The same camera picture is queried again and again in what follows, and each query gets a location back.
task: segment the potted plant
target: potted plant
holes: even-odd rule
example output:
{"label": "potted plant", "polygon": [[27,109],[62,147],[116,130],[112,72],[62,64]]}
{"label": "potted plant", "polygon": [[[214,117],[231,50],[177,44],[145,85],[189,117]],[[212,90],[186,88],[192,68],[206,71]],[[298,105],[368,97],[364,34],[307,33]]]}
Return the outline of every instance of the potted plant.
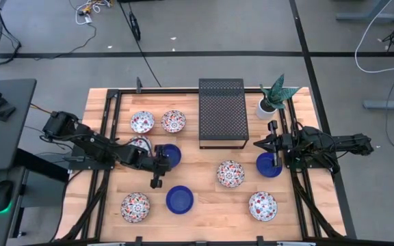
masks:
{"label": "potted plant", "polygon": [[273,116],[277,109],[284,109],[284,101],[291,98],[300,88],[283,88],[284,75],[282,74],[272,88],[264,89],[260,84],[263,91],[264,98],[258,102],[257,116],[261,120],[268,120]]}

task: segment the ceramic bowl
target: ceramic bowl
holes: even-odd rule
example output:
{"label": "ceramic bowl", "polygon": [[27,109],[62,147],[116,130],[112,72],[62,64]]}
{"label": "ceramic bowl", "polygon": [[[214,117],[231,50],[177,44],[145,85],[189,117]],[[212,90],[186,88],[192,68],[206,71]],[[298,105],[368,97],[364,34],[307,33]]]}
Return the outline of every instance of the ceramic bowl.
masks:
{"label": "ceramic bowl", "polygon": [[217,169],[220,184],[235,188],[244,181],[244,168],[236,161],[223,161]]}
{"label": "ceramic bowl", "polygon": [[147,111],[139,111],[131,117],[130,127],[137,133],[146,133],[155,125],[155,117]]}
{"label": "ceramic bowl", "polygon": [[131,193],[121,204],[122,217],[130,222],[137,223],[147,217],[150,211],[150,201],[148,197],[142,193]]}
{"label": "ceramic bowl", "polygon": [[249,211],[259,221],[271,221],[278,212],[278,205],[272,195],[259,191],[250,197]]}
{"label": "ceramic bowl", "polygon": [[177,133],[183,129],[186,124],[185,115],[179,110],[171,110],[162,116],[161,125],[169,133]]}
{"label": "ceramic bowl", "polygon": [[[138,138],[145,139],[148,142],[148,145],[147,145],[147,143],[145,141],[143,141],[141,139],[133,141],[134,139],[138,139]],[[137,146],[137,147],[143,148],[143,149],[147,150],[148,152],[150,152],[150,150],[152,150],[151,142],[150,142],[150,140],[148,140],[148,137],[141,136],[141,135],[140,136],[135,136],[135,137],[132,137],[130,139],[130,141],[133,141],[133,142],[129,143],[129,145],[133,145],[133,146]]]}

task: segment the white pot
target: white pot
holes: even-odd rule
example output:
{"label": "white pot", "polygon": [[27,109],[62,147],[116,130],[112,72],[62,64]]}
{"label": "white pot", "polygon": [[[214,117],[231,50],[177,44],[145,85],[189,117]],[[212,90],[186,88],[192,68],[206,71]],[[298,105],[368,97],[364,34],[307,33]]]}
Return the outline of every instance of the white pot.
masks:
{"label": "white pot", "polygon": [[274,112],[276,112],[276,109],[273,110],[272,112],[267,112],[265,111],[263,108],[261,108],[261,101],[263,99],[261,99],[258,102],[258,107],[257,107],[257,116],[258,118],[260,118],[261,120],[269,120],[273,117]]}

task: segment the green leaves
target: green leaves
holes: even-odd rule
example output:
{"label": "green leaves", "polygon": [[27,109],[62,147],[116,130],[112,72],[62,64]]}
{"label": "green leaves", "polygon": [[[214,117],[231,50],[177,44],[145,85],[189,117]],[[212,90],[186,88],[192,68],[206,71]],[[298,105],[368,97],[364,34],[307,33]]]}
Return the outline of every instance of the green leaves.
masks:
{"label": "green leaves", "polygon": [[264,89],[263,85],[261,91],[264,93],[264,100],[267,106],[275,109],[284,109],[284,101],[291,98],[300,88],[283,88],[285,76],[282,74],[277,79],[271,89]]}

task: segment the blue bowl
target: blue bowl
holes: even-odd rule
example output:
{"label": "blue bowl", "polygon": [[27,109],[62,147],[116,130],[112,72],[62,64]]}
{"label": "blue bowl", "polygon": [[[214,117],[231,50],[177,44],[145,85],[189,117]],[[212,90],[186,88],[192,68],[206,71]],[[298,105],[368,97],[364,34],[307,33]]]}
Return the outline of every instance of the blue bowl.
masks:
{"label": "blue bowl", "polygon": [[272,153],[262,153],[257,158],[257,168],[258,171],[268,178],[277,177],[281,171],[282,167],[274,167],[274,154]]}
{"label": "blue bowl", "polygon": [[182,215],[192,208],[194,196],[191,190],[182,185],[172,187],[167,193],[167,207],[171,212]]}
{"label": "blue bowl", "polygon": [[179,147],[174,144],[166,144],[163,146],[163,154],[168,156],[171,168],[176,167],[182,159],[182,153]]}

